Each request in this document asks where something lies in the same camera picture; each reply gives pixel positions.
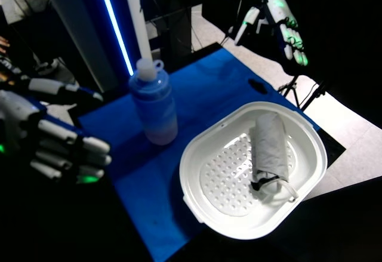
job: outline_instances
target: white robotic hand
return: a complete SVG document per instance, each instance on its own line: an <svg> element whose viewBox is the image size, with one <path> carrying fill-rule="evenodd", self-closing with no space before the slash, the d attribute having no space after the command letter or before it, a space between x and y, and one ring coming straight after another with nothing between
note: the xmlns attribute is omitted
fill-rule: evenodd
<svg viewBox="0 0 382 262"><path fill-rule="evenodd" d="M0 90L2 155L21 159L46 177L95 182L110 164L110 146L46 113L38 101Z"/></svg>
<svg viewBox="0 0 382 262"><path fill-rule="evenodd" d="M269 24L276 28L281 48L288 60L302 66L308 65L304 42L298 32L298 23L285 0L267 0L266 15Z"/></svg>

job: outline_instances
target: white bottle lid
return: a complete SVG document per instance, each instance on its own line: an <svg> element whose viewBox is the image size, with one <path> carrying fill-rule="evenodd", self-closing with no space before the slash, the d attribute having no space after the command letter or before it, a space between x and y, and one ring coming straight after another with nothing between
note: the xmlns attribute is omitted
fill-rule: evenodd
<svg viewBox="0 0 382 262"><path fill-rule="evenodd" d="M160 60L153 62L150 59L141 58L137 62L138 78L142 81L153 81L156 78L157 72L162 68L163 62Z"/></svg>

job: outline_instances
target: blue bottle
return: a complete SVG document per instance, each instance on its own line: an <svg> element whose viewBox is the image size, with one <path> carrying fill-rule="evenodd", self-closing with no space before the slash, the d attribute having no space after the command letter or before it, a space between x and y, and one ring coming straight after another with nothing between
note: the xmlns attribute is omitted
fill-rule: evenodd
<svg viewBox="0 0 382 262"><path fill-rule="evenodd" d="M138 60L137 71L129 80L144 133L153 144L160 146L172 142L178 134L170 77L163 67L160 60L153 62L142 58Z"/></svg>

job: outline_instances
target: table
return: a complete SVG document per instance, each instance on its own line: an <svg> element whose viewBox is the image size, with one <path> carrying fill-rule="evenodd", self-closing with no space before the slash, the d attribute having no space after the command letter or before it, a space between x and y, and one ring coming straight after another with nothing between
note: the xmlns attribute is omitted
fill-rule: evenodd
<svg viewBox="0 0 382 262"><path fill-rule="evenodd" d="M146 140L130 95L78 118L86 131L112 144L107 173L155 261L170 258L205 228L183 203L178 179L181 154L194 136L252 101L278 103L305 116L219 45L201 54L171 75L179 135L170 145ZM307 119L323 139L331 164L344 148Z"/></svg>

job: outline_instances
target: led light strip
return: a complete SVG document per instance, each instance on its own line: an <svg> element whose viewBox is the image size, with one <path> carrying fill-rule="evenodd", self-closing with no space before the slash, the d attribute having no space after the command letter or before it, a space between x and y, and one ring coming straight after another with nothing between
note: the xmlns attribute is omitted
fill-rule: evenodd
<svg viewBox="0 0 382 262"><path fill-rule="evenodd" d="M114 15L112 3L110 2L110 0L104 0L104 2L107 8L107 12L109 13L110 20L113 24L114 32L115 32L115 35L117 36L118 44L119 44L119 47L121 48L122 55L126 62L127 69L129 71L129 74L133 75L134 71L133 71L133 68L131 67L130 59L129 59L129 56L127 55L125 43L122 39L121 32L119 31L117 19L115 18L115 15Z"/></svg>

